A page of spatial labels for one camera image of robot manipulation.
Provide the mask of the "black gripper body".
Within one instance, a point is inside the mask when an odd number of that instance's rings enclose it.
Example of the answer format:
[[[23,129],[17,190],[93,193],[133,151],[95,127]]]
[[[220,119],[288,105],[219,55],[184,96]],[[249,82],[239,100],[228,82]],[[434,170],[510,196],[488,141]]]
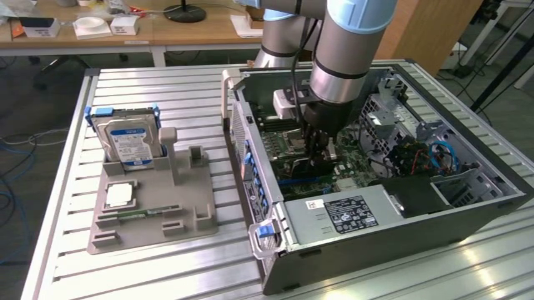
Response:
[[[336,135],[344,128],[350,116],[350,103],[332,104],[327,101],[310,102],[306,105],[303,119],[316,130]]]

